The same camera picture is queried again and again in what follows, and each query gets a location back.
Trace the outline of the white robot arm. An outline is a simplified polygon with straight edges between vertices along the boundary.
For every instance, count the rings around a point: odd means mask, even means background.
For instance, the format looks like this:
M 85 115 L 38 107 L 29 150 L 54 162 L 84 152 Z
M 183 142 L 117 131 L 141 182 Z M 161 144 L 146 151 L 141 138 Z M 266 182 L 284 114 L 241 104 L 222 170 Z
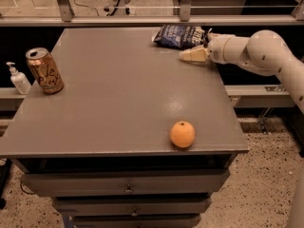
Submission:
M 304 63 L 297 59 L 283 38 L 274 31 L 260 30 L 251 37 L 208 34 L 207 46 L 182 51 L 185 62 L 233 64 L 260 76 L 276 76 L 304 113 Z

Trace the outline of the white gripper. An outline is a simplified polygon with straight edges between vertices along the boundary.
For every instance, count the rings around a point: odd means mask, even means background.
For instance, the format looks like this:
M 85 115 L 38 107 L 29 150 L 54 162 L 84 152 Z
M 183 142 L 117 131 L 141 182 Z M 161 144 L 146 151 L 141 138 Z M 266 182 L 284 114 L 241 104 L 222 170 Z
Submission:
M 203 45 L 181 51 L 180 59 L 186 62 L 205 62 L 209 57 L 212 62 L 219 64 L 235 63 L 235 54 L 229 50 L 228 43 L 235 39 L 232 34 L 210 32 L 207 35 L 209 43 L 207 49 Z

